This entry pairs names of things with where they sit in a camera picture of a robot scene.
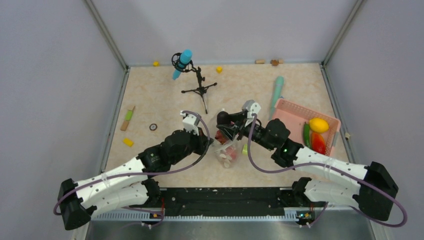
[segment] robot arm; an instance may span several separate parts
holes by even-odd
[[[198,127],[199,120],[192,114],[181,113],[184,130],[176,130],[165,140],[145,149],[128,162],[95,177],[74,182],[71,178],[60,185],[58,201],[70,191],[77,189],[59,205],[60,215],[66,230],[76,229],[91,218],[110,210],[141,205],[156,204],[161,194],[155,174],[167,172],[171,165],[196,153],[201,155],[211,144]]]
[[[252,109],[260,109],[258,103],[247,101],[241,112],[228,114],[222,111],[217,116],[217,128],[230,140],[248,137],[252,123]],[[303,166],[300,170],[327,178],[332,182],[321,182],[302,177],[292,186],[293,193],[299,199],[311,202],[332,202],[359,208],[371,218],[387,221],[393,202],[371,188],[340,174],[331,168],[340,169],[358,179],[374,185],[393,198],[398,186],[385,167],[377,162],[370,166],[343,162],[317,153],[301,143],[289,138],[290,131],[279,119],[268,122],[266,127],[255,124],[251,140],[269,151],[274,151],[271,158],[283,168],[306,163],[320,163],[324,166]]]

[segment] microphone stand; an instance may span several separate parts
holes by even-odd
[[[187,63],[187,64],[182,64],[182,63],[180,62],[180,55],[181,55],[181,53],[180,53],[180,52],[178,52],[178,53],[175,53],[175,54],[172,56],[172,59],[171,59],[171,61],[172,61],[172,66],[173,66],[176,70],[178,70],[178,71],[180,71],[180,72],[182,72],[182,73],[195,72],[195,73],[196,73],[196,77],[197,77],[197,83],[198,83],[198,86],[199,86],[199,87],[197,87],[196,89],[182,90],[182,91],[181,91],[181,93],[182,93],[182,94],[185,94],[185,93],[193,92],[193,93],[196,93],[196,94],[200,95],[201,100],[203,101],[204,111],[206,112],[206,114],[208,114],[208,108],[206,107],[206,103],[205,103],[204,95],[206,94],[206,92],[208,91],[208,89],[209,89],[210,87],[212,87],[212,86],[216,86],[218,83],[217,83],[217,82],[215,82],[215,83],[213,83],[213,84],[211,84],[211,85],[202,86],[202,82],[204,82],[204,81],[205,81],[205,77],[204,77],[204,76],[202,76],[202,74],[201,74],[202,69],[201,69],[199,66],[198,66],[198,67],[194,67],[194,66],[193,66],[193,61],[192,61],[192,60],[190,60],[190,62],[189,62],[189,63]]]

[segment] gray wall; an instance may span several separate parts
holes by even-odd
[[[355,0],[94,0],[129,65],[322,61]]]
[[[123,70],[83,1],[0,3],[0,239],[69,239],[60,183],[96,174]]]
[[[358,160],[384,164],[399,185],[409,220],[397,239],[423,232],[423,10],[422,0],[367,1],[328,66]]]

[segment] pink plastic basket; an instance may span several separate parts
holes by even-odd
[[[340,120],[283,98],[280,98],[275,104],[275,111],[272,116],[272,119],[280,119],[285,127],[290,130],[289,138],[291,140],[302,144],[305,144],[303,140],[304,124],[313,118],[324,119],[329,125],[329,130],[321,135],[325,140],[325,155],[331,156],[336,145],[336,133],[340,130]]]

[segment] blue microphone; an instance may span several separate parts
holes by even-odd
[[[192,51],[190,49],[184,50],[181,55],[179,56],[179,63],[178,67],[181,69],[185,69],[187,64],[192,60]],[[176,80],[180,76],[181,72],[175,69],[172,75],[172,79]]]

